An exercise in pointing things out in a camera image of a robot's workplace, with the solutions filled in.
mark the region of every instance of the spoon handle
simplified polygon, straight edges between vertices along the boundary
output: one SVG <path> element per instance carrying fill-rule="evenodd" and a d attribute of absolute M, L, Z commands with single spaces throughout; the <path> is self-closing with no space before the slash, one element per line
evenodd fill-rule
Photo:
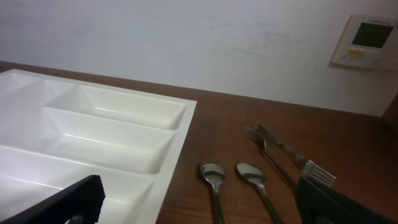
<path fill-rule="evenodd" d="M 261 195 L 262 200 L 264 201 L 264 205 L 267 207 L 268 212 L 271 215 L 271 218 L 274 220 L 276 224 L 284 224 L 284 221 L 282 218 L 279 216 L 277 210 L 273 206 L 272 202 L 269 200 L 269 197 L 267 196 L 266 190 L 264 186 L 258 186 L 258 192 Z"/>
<path fill-rule="evenodd" d="M 213 191 L 213 200 L 214 200 L 214 208 L 216 213 L 216 224 L 225 224 L 218 190 Z"/>

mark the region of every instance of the display screen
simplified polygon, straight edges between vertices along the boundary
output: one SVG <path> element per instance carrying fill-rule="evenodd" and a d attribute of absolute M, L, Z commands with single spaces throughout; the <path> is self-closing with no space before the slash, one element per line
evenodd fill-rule
<path fill-rule="evenodd" d="M 352 44 L 382 48 L 390 35 L 392 26 L 361 23 Z"/>

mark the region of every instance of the fork handle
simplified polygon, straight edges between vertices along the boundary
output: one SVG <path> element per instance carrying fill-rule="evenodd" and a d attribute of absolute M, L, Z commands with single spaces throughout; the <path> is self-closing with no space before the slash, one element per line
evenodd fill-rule
<path fill-rule="evenodd" d="M 294 181 L 292 177 L 288 173 L 286 173 L 286 171 L 283 168 L 281 168 L 281 166 L 274 160 L 274 158 L 266 150 L 263 150 L 262 153 L 272 162 L 272 164 L 276 167 L 276 169 L 284 176 L 285 180 L 290 185 L 292 192 L 294 193 L 297 189 L 296 181 Z"/>
<path fill-rule="evenodd" d="M 290 147 L 286 146 L 281 140 L 277 139 L 264 125 L 260 122 L 257 122 L 254 126 L 254 129 L 258 131 L 263 137 L 267 138 L 268 140 L 272 141 L 275 145 L 281 148 L 289 157 L 290 160 L 293 161 L 294 165 L 301 170 L 303 164 L 307 160 L 306 157 L 298 155 L 291 149 Z"/>

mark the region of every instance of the tray compartment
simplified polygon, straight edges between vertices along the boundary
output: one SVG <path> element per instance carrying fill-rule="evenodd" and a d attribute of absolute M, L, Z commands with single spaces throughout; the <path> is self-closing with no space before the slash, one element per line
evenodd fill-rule
<path fill-rule="evenodd" d="M 40 78 L 16 73 L 0 76 L 0 96 L 40 81 Z"/>
<path fill-rule="evenodd" d="M 101 177 L 106 198 L 98 223 L 135 223 L 154 180 L 0 146 L 0 221 L 91 174 Z"/>
<path fill-rule="evenodd" d="M 155 128 L 177 129 L 186 104 L 79 86 L 49 107 Z"/>
<path fill-rule="evenodd" d="M 0 142 L 126 171 L 158 173 L 174 133 L 90 115 L 42 108 Z"/>
<path fill-rule="evenodd" d="M 0 128 L 15 118 L 38 108 L 44 103 L 65 93 L 74 85 L 53 80 L 41 80 L 35 84 L 0 98 Z"/>

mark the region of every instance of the button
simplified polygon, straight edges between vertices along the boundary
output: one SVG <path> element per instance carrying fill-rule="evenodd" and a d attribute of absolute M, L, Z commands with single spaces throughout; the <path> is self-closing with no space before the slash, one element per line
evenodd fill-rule
<path fill-rule="evenodd" d="M 348 55 L 360 57 L 363 55 L 363 52 L 359 50 L 349 50 Z"/>

